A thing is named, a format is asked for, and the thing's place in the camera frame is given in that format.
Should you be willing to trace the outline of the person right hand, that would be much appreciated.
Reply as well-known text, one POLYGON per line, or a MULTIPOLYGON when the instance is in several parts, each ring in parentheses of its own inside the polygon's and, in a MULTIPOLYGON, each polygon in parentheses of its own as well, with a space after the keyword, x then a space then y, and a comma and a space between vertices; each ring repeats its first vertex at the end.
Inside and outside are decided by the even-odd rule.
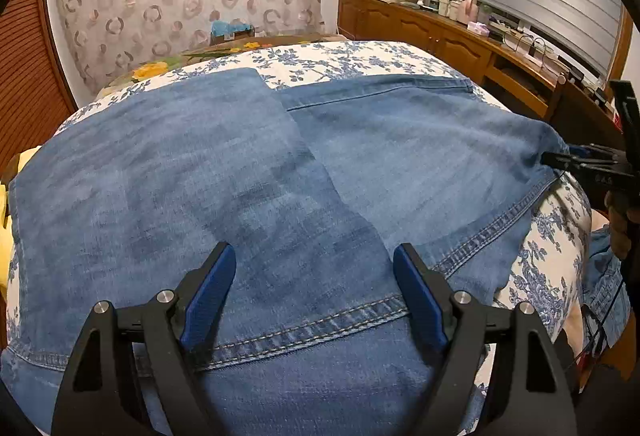
POLYGON ((614 254, 620 260, 626 260, 634 246, 634 236, 630 234, 630 226, 638 225, 638 208, 623 207, 623 197, 609 191, 605 196, 610 221, 611 245, 614 254))

